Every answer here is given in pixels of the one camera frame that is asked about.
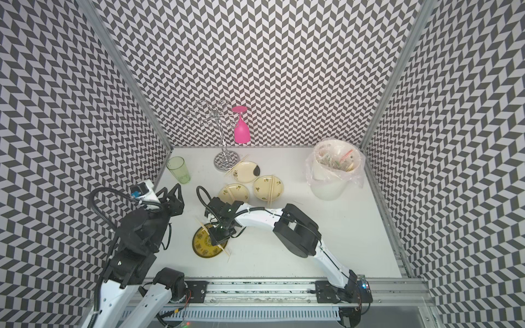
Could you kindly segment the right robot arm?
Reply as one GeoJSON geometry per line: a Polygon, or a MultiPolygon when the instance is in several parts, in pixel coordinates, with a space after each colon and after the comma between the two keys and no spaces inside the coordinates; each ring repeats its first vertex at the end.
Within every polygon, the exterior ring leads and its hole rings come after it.
{"type": "Polygon", "coordinates": [[[209,219],[206,232],[212,246],[221,246],[241,235],[236,229],[258,228],[273,232],[291,254],[310,258],[325,273],[325,280],[315,283],[314,293],[318,303],[373,303],[368,281],[341,264],[328,250],[319,226],[293,204],[282,209],[251,206],[242,201],[232,204],[212,198],[202,186],[196,194],[209,219]]]}

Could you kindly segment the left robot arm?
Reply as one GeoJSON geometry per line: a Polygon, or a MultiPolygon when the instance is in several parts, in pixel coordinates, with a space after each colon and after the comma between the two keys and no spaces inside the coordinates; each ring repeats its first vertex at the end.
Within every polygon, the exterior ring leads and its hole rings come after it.
{"type": "Polygon", "coordinates": [[[110,187],[90,192],[88,207],[113,231],[114,238],[100,274],[91,307],[83,315],[80,327],[147,327],[170,302],[179,310],[189,304],[191,291],[184,273],[164,268],[153,281],[144,280],[160,250],[166,250],[165,235],[172,233],[170,220],[183,214],[182,189],[153,190],[151,180],[131,187],[128,193],[110,187]],[[118,224],[97,205],[97,195],[109,192],[131,202],[136,208],[118,224]]]}

